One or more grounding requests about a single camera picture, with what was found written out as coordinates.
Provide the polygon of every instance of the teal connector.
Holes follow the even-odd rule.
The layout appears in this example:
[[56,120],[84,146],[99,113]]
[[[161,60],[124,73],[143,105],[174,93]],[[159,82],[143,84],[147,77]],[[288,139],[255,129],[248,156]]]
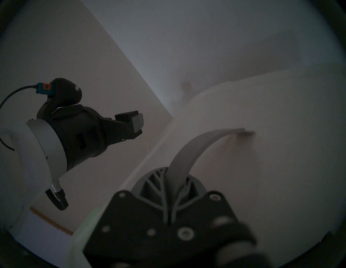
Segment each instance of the teal connector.
[[55,85],[46,84],[46,83],[37,83],[36,93],[48,95],[48,96],[54,96],[55,95]]

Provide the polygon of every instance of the ceiling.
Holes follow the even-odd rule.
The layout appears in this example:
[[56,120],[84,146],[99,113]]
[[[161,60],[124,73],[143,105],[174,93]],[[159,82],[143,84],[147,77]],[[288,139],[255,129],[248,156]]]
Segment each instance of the ceiling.
[[82,0],[173,117],[212,85],[312,63],[345,63],[306,0]]

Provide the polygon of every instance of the wooden strip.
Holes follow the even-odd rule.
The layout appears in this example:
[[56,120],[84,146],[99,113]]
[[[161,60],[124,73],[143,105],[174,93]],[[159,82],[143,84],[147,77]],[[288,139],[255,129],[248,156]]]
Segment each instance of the wooden strip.
[[60,226],[59,224],[55,223],[54,221],[48,219],[46,216],[42,215],[41,213],[39,213],[36,209],[34,209],[33,207],[30,207],[30,211],[32,213],[34,213],[36,216],[40,217],[42,220],[44,220],[45,222],[49,223],[51,226],[55,227],[56,229],[63,231],[64,233],[68,234],[68,235],[73,235],[73,232],[69,231],[68,229]]

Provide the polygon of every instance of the gray curved arm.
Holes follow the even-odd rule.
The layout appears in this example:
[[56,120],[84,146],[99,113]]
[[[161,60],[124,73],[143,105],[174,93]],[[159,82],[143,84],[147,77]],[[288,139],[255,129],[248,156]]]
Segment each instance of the gray curved arm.
[[230,134],[250,136],[254,132],[247,131],[245,128],[213,130],[193,138],[181,148],[165,174],[165,189],[169,206],[173,205],[180,187],[185,183],[192,166],[201,154],[214,142]]

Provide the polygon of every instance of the black cable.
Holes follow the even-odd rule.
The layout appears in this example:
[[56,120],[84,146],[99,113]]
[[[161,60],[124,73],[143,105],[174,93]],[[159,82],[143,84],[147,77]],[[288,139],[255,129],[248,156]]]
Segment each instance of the black cable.
[[[5,98],[5,99],[3,100],[3,102],[0,104],[0,109],[1,109],[1,107],[3,106],[3,104],[5,103],[5,101],[7,101],[12,95],[16,94],[17,92],[19,92],[19,91],[21,91],[21,90],[23,90],[23,89],[35,89],[35,88],[37,88],[36,85],[24,86],[24,87],[21,87],[20,89],[17,89],[17,90],[15,90],[15,91],[13,91],[10,95],[8,95],[8,96]],[[0,142],[1,142],[3,145],[5,145],[5,147],[7,147],[8,149],[14,151],[14,149],[13,149],[12,147],[8,146],[6,143],[4,143],[3,140],[2,140],[1,138],[0,138]]]

